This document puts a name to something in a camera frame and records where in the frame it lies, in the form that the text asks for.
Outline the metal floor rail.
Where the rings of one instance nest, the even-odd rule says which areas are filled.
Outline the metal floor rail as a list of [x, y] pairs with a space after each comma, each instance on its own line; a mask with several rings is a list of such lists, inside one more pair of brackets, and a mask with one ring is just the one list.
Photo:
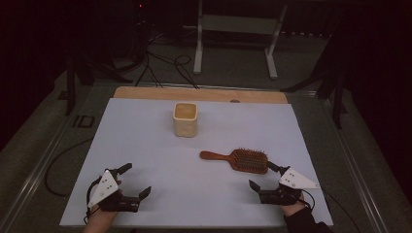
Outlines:
[[35, 110], [11, 142], [0, 152], [0, 233], [12, 233], [30, 203], [66, 129], [90, 93], [81, 87], [71, 114], [55, 91]]
[[339, 147], [342, 149], [343, 160], [345, 161], [348, 172], [357, 190], [358, 196], [362, 203], [363, 209], [367, 214], [371, 227], [373, 228], [375, 233], [389, 233], [387, 225], [382, 219], [380, 211], [378, 210], [372, 193], [369, 190], [369, 187], [361, 173], [360, 167], [358, 166], [357, 161], [350, 150], [348, 142], [346, 141], [341, 130], [337, 128], [331, 117], [332, 106], [330, 102], [324, 99], [320, 99], [319, 102], [326, 116], [326, 122], [337, 138]]

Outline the black tripod stand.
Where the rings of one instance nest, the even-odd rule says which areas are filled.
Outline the black tripod stand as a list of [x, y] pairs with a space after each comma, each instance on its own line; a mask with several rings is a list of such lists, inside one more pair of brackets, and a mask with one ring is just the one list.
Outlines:
[[58, 96], [59, 100], [66, 101], [65, 115], [69, 116], [76, 107], [77, 77], [83, 85], [92, 85], [94, 82], [92, 71], [97, 71], [119, 83], [131, 83], [131, 80], [124, 78], [122, 74], [136, 67], [137, 64], [132, 63], [120, 68], [110, 68], [84, 53], [69, 54], [66, 59], [66, 89]]
[[300, 83], [290, 87], [282, 88], [282, 92], [292, 93], [303, 87], [315, 82], [321, 82], [316, 90], [316, 96], [319, 99], [327, 100], [330, 95], [333, 95], [332, 105], [332, 120], [338, 129], [341, 129], [341, 113], [342, 113], [342, 98], [344, 74], [347, 70], [348, 58], [347, 52], [350, 47], [342, 45], [344, 39], [337, 33], [334, 33], [328, 42], [317, 61], [310, 77]]

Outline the white table mat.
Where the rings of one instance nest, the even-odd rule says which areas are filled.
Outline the white table mat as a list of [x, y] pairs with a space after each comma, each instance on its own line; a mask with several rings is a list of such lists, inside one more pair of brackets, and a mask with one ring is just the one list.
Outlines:
[[229, 154], [242, 148], [261, 150], [270, 161], [317, 178], [294, 110], [289, 104], [198, 103], [198, 132], [178, 137], [173, 129], [175, 103], [167, 100], [109, 101], [62, 219], [81, 226], [86, 191], [107, 168], [126, 163], [124, 194], [152, 192], [138, 213], [122, 213], [115, 224], [147, 228], [266, 228], [283, 225], [274, 205], [263, 205], [249, 187], [278, 185], [278, 174], [233, 170], [225, 161], [203, 160], [203, 150]]

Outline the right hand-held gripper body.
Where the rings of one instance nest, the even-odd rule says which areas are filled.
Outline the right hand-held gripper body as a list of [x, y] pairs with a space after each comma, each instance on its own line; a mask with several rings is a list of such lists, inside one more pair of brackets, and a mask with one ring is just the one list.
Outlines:
[[293, 205], [306, 189], [320, 189], [321, 186], [293, 168], [288, 167], [284, 175], [280, 175], [279, 186], [275, 190], [262, 190], [258, 195], [261, 204]]

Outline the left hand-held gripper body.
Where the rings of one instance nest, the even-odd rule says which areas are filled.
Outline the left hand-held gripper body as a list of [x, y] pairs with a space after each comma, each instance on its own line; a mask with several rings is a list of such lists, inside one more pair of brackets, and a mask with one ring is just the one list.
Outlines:
[[121, 193], [115, 170], [106, 169], [103, 175], [90, 185], [86, 197], [87, 207], [91, 209], [98, 205], [106, 212], [137, 213], [141, 201], [138, 197], [126, 197]]

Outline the person's left hand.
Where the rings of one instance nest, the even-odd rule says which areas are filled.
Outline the person's left hand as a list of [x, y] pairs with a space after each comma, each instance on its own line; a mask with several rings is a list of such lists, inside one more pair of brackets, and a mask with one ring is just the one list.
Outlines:
[[118, 212], [102, 211], [98, 205], [94, 205], [83, 233], [107, 233], [117, 216]]

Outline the person's right hand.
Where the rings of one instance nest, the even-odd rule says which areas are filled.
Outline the person's right hand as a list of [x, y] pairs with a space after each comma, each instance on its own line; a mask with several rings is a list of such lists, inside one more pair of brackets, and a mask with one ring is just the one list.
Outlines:
[[299, 200], [296, 203], [288, 206], [281, 205], [280, 209], [282, 210], [284, 216], [292, 216], [298, 213], [299, 211], [303, 210], [305, 207], [306, 205], [304, 203], [304, 196], [303, 194], [300, 194]]

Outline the white metal stand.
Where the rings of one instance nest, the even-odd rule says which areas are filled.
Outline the white metal stand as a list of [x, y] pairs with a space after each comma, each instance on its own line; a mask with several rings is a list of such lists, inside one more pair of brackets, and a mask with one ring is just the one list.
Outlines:
[[283, 22], [288, 10], [286, 4], [280, 7], [280, 13], [275, 18], [219, 16], [203, 13], [204, 0], [197, 0], [196, 48], [192, 72], [199, 75], [202, 72], [203, 32], [219, 31], [232, 33], [250, 33], [270, 35], [271, 43], [264, 49], [264, 56], [269, 78], [276, 80], [278, 72], [274, 61], [274, 50], [281, 34]]

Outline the dark floor socket plate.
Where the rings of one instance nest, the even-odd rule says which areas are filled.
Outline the dark floor socket plate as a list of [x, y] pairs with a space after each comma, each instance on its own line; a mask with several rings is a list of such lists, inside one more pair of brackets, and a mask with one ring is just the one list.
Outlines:
[[76, 116], [74, 123], [72, 125], [73, 128], [90, 128], [93, 126], [95, 122], [94, 116]]

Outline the wooden paddle hairbrush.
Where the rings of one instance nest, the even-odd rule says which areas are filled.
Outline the wooden paddle hairbrush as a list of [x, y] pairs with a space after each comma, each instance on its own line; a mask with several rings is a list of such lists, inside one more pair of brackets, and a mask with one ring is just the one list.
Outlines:
[[237, 149], [233, 150], [229, 155], [203, 150], [199, 156], [205, 160], [226, 161], [235, 171], [265, 174], [268, 170], [267, 155], [257, 150]]

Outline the cream square cup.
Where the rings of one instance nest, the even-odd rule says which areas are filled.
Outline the cream square cup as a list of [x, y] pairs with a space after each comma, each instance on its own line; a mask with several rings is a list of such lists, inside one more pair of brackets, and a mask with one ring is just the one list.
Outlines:
[[174, 132], [177, 137], [192, 138], [197, 134], [197, 106], [177, 103], [173, 111]]

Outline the dark equipment with red light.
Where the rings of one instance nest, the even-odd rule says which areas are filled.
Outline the dark equipment with red light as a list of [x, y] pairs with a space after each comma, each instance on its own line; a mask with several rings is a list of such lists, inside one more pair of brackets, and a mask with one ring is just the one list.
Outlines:
[[149, 17], [146, 0], [116, 0], [113, 54], [140, 65], [145, 60], [149, 37]]

